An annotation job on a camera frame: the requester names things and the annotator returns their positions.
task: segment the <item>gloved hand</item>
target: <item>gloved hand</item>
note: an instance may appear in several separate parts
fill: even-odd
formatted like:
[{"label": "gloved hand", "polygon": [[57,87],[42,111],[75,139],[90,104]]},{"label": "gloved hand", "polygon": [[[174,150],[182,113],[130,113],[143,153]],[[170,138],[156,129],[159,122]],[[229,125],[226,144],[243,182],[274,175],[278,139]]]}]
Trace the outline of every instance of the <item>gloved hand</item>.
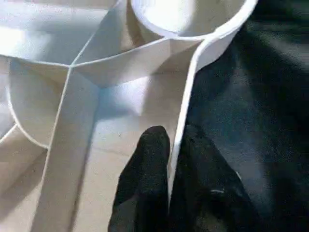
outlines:
[{"label": "gloved hand", "polygon": [[258,231],[258,215],[237,173],[213,142],[186,126],[168,215],[169,138],[152,127],[120,175],[110,232],[206,232],[211,213],[230,232]]},{"label": "gloved hand", "polygon": [[214,143],[198,128],[189,125],[185,128],[178,157],[170,231],[206,232],[210,215],[223,221],[229,232],[260,231],[259,216],[238,174]]},{"label": "gloved hand", "polygon": [[163,127],[146,130],[120,174],[109,232],[166,231],[169,137]]}]

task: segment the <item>white organizer insert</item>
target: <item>white organizer insert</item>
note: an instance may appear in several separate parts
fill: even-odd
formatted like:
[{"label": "white organizer insert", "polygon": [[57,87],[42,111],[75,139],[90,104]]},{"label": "white organizer insert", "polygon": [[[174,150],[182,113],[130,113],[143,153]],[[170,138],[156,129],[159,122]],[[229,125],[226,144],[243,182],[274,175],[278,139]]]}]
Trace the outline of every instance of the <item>white organizer insert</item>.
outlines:
[{"label": "white organizer insert", "polygon": [[[195,73],[226,50],[256,2],[1,3],[0,228],[107,231],[118,176],[154,125],[171,140],[171,193]],[[46,152],[31,203],[14,198],[26,188],[18,177]]]}]

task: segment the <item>black fabric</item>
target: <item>black fabric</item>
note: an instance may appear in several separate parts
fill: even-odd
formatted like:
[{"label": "black fabric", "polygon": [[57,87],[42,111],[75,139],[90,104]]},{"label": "black fabric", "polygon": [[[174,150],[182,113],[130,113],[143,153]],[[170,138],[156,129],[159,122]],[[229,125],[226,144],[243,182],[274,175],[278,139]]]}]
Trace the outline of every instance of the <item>black fabric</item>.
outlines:
[{"label": "black fabric", "polygon": [[[229,232],[261,231],[259,215],[239,176],[195,126],[185,128],[177,168],[177,176],[181,173],[181,177],[178,176],[172,194],[171,231],[208,231],[207,223],[213,224],[207,220],[210,213],[222,220]],[[183,222],[178,218],[180,210],[186,219]]]},{"label": "black fabric", "polygon": [[188,112],[240,174],[268,232],[309,231],[308,4],[260,0],[197,74]]},{"label": "black fabric", "polygon": [[109,232],[165,231],[169,137],[161,126],[146,130],[120,174]]}]

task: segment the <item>circular compartment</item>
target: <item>circular compartment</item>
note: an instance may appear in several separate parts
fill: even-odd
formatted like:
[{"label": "circular compartment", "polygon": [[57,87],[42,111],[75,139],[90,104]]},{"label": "circular compartment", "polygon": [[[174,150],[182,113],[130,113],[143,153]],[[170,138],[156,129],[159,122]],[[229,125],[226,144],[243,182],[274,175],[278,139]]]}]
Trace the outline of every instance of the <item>circular compartment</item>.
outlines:
[{"label": "circular compartment", "polygon": [[140,22],[166,37],[200,37],[215,31],[236,14],[252,12],[257,0],[131,0]]},{"label": "circular compartment", "polygon": [[18,62],[11,63],[8,88],[11,113],[28,139],[43,148],[50,143],[61,92],[62,86],[48,76]]}]

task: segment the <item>compartment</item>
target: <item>compartment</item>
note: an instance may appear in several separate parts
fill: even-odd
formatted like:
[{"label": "compartment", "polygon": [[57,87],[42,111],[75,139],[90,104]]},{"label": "compartment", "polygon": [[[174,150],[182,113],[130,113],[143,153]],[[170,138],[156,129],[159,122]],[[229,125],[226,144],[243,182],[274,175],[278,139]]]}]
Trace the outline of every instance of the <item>compartment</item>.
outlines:
[{"label": "compartment", "polygon": [[8,101],[20,130],[34,144],[48,148],[68,67],[13,59]]},{"label": "compartment", "polygon": [[167,129],[175,163],[194,69],[187,91],[184,88],[196,47],[162,39],[73,68],[32,232],[66,232],[69,227],[105,231],[118,175],[150,126]]},{"label": "compartment", "polygon": [[114,2],[0,1],[0,54],[71,64]]},{"label": "compartment", "polygon": [[0,139],[0,195],[43,152],[45,149],[32,143],[15,124]]},{"label": "compartment", "polygon": [[142,32],[143,28],[132,10],[130,0],[119,0],[106,14],[74,63],[108,58],[161,38],[150,31]]},{"label": "compartment", "polygon": [[195,37],[209,34],[248,6],[246,18],[256,0],[132,0],[141,23],[162,36]]}]

